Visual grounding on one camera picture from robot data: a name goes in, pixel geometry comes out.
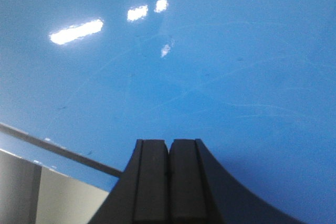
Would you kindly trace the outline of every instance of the metal rod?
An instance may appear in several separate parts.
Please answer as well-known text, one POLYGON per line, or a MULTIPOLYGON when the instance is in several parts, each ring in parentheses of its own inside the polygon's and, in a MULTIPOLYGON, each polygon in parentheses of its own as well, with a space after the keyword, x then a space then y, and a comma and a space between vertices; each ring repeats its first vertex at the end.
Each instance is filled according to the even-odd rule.
POLYGON ((81 156, 81 155, 79 155, 75 152, 68 151, 64 147, 60 147, 60 146, 57 146, 55 144, 43 141, 43 140, 41 140, 37 137, 29 135, 26 132, 23 132, 19 129, 16 129, 14 127, 11 127, 11 126, 9 126, 7 124, 4 124, 4 123, 1 123, 1 122, 0 122, 0 131, 7 134, 7 135, 16 137, 20 140, 23 140, 27 143, 36 145, 40 148, 43 148, 43 149, 48 150, 50 152, 56 153, 60 156, 63 156, 63 157, 66 157, 68 159, 71 159, 73 161, 76 161, 78 163, 81 163, 83 165, 90 166, 91 168, 94 168, 94 169, 99 170, 101 172, 107 173, 109 175, 112 175, 112 176, 115 176, 115 177, 120 177, 121 174, 122 174, 122 171, 120 171, 118 169, 115 169, 113 167, 110 167, 110 166, 107 166, 105 164, 99 163, 99 162, 94 161, 92 159, 89 159, 87 157, 81 156))

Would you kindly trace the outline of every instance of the blue painted metal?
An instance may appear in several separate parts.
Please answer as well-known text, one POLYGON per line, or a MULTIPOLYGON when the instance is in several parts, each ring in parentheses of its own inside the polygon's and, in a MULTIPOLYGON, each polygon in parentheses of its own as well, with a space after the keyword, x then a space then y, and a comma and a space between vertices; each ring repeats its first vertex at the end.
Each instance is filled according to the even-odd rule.
MULTIPOLYGON (((0 0, 0 121, 119 169, 135 139, 199 137, 262 199, 336 222, 335 0, 167 0, 160 13, 156 1, 0 0), (50 40, 95 19, 101 32, 50 40)), ((115 183, 6 138, 0 148, 115 183)))

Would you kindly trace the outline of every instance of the blue surface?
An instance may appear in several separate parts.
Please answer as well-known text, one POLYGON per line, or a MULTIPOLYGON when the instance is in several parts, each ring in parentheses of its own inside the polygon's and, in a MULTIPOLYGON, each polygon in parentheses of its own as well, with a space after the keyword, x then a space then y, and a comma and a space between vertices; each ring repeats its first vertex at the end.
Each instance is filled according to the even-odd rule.
MULTIPOLYGON (((336 0, 156 1, 0 0, 0 121, 119 169, 138 138, 202 138, 264 200, 335 223, 336 0), (50 41, 97 18, 99 33, 50 41)), ((115 183, 3 135, 0 148, 115 183)))

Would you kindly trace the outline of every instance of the curved edge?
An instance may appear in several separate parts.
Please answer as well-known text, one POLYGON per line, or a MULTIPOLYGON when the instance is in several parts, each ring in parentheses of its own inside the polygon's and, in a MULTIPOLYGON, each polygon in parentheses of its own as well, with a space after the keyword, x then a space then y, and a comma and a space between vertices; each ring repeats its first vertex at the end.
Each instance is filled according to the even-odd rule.
POLYGON ((303 224, 249 191, 221 166, 202 140, 195 141, 211 223, 303 224))

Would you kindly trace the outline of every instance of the white wall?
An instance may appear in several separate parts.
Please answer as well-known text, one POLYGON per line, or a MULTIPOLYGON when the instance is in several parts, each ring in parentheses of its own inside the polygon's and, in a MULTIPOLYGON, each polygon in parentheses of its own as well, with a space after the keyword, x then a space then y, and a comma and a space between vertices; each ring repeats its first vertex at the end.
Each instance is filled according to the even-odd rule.
POLYGON ((42 168, 36 224, 87 224, 108 192, 42 168))

